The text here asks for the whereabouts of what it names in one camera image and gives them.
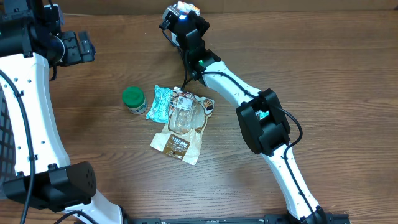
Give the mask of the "orange Kleenex tissue pack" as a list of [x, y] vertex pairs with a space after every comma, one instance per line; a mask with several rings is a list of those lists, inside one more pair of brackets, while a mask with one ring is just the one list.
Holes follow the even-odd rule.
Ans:
[[190, 3], [186, 3], [183, 1], [179, 1], [177, 3], [177, 9], [180, 11], [180, 13], [182, 14], [189, 14], [190, 11], [193, 11], [196, 15], [200, 15], [201, 10], [199, 8], [197, 8], [195, 5], [190, 4]]

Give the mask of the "green lid jar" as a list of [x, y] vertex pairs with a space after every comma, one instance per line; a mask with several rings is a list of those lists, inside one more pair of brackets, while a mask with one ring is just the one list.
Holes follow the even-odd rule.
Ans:
[[136, 86], [127, 87], [123, 91], [122, 99], [132, 114], [142, 114], [147, 109], [145, 94]]

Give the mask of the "brown clear snack bag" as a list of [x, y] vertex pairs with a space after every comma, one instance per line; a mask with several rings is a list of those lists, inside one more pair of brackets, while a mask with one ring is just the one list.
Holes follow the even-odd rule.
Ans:
[[162, 131], [155, 134], [150, 146], [195, 165], [200, 155], [203, 132], [214, 108], [214, 100], [175, 87], [167, 107], [168, 121]]

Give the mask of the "teal snack packet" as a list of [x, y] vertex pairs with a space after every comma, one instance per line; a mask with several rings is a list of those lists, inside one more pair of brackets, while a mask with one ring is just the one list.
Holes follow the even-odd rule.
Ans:
[[173, 91], [156, 85], [154, 87], [154, 100], [146, 119], [156, 123], [167, 123], [169, 120], [169, 106]]

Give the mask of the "teal Kleenex tissue pack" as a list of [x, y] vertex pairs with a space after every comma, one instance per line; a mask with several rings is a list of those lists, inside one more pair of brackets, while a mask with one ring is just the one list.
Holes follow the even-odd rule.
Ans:
[[262, 120], [262, 119], [266, 118], [268, 115], [269, 115], [269, 111], [266, 111], [266, 112], [260, 111], [258, 113], [258, 118], [259, 118], [259, 120]]

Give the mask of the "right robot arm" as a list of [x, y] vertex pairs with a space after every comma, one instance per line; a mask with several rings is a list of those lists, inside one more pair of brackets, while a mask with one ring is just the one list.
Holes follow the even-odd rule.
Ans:
[[244, 142], [263, 156], [282, 191], [288, 223], [327, 223], [326, 213], [309, 191], [294, 159], [288, 121], [295, 118], [281, 106], [271, 89], [261, 91], [231, 72], [202, 39], [209, 23], [195, 11], [169, 6], [160, 29], [176, 35], [186, 73], [192, 80], [216, 91], [236, 110]]

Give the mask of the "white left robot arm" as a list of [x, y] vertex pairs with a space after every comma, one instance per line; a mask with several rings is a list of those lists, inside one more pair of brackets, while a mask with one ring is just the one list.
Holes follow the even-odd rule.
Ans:
[[122, 208], [97, 189], [90, 163], [71, 164], [50, 99], [58, 67], [94, 60], [88, 34], [62, 31], [57, 4], [5, 0], [3, 6], [1, 90], [16, 150], [16, 178], [3, 183], [5, 196], [25, 209], [48, 209], [84, 223], [124, 223]]

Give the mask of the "dark grey mesh basket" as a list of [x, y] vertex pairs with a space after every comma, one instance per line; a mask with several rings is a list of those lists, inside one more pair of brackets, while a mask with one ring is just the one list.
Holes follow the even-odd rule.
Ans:
[[7, 108], [4, 92], [1, 89], [1, 129], [0, 129], [0, 153], [1, 153], [1, 200], [7, 199], [3, 183], [16, 178], [15, 173], [15, 145], [11, 120]]

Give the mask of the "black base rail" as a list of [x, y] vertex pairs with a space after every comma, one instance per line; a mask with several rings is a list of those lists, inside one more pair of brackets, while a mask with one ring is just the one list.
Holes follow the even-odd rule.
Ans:
[[129, 224], [284, 224], [293, 223], [288, 215], [265, 215], [263, 217], [234, 217], [234, 218], [130, 218]]

